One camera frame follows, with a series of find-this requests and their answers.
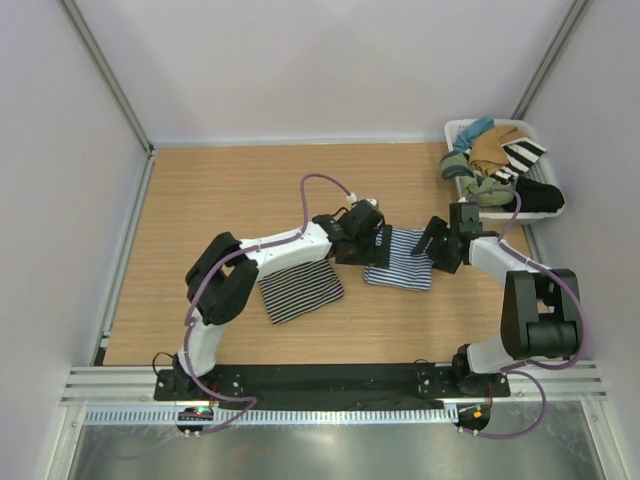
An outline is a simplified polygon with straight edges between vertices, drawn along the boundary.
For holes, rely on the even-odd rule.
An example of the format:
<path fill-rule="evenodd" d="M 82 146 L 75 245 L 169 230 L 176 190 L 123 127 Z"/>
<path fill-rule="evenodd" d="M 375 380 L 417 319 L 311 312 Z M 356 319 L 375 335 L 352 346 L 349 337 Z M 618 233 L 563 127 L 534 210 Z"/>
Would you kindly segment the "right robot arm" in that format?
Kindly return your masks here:
<path fill-rule="evenodd" d="M 470 265 L 503 289 L 499 333 L 466 344 L 452 358 L 450 381 L 464 396 L 484 396 L 503 375 L 526 364 L 546 370 L 574 366 L 581 356 L 585 312 L 575 273 L 539 264 L 484 228 L 474 202 L 452 203 L 449 219 L 430 219 L 412 250 L 437 270 Z"/>

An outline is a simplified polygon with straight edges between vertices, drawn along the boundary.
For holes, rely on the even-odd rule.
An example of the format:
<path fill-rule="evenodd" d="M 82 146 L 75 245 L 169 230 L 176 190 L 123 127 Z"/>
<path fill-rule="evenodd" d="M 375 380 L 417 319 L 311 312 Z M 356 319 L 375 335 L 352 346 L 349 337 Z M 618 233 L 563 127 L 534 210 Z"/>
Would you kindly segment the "black white striped tank top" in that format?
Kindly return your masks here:
<path fill-rule="evenodd" d="M 258 281 L 267 315 L 280 325 L 344 298 L 344 287 L 327 259 L 272 273 Z"/>

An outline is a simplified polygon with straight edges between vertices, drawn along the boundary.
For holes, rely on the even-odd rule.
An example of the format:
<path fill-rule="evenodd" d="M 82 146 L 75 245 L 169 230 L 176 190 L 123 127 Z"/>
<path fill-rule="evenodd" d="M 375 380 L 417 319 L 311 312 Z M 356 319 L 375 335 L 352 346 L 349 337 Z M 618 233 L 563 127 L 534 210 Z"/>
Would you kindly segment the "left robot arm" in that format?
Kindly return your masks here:
<path fill-rule="evenodd" d="M 306 216 L 301 226 L 267 237 L 217 235 L 185 277 L 189 307 L 187 331 L 173 361 L 176 388 L 192 400 L 210 392 L 210 372 L 224 329 L 243 312 L 258 281 L 328 259 L 386 268 L 391 237 L 392 226 L 374 199 L 354 202 L 339 218 Z"/>

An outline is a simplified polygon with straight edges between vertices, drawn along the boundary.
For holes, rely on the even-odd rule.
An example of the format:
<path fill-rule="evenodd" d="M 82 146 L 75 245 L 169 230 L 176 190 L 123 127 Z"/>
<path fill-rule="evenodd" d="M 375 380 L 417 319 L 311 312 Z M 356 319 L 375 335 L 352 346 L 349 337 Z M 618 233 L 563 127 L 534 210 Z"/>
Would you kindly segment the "blue white striped tank top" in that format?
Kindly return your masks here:
<path fill-rule="evenodd" d="M 426 292 L 432 286 L 433 262 L 425 253 L 412 255 L 422 230 L 394 227 L 391 231 L 389 267 L 367 267 L 364 281 L 369 285 Z"/>

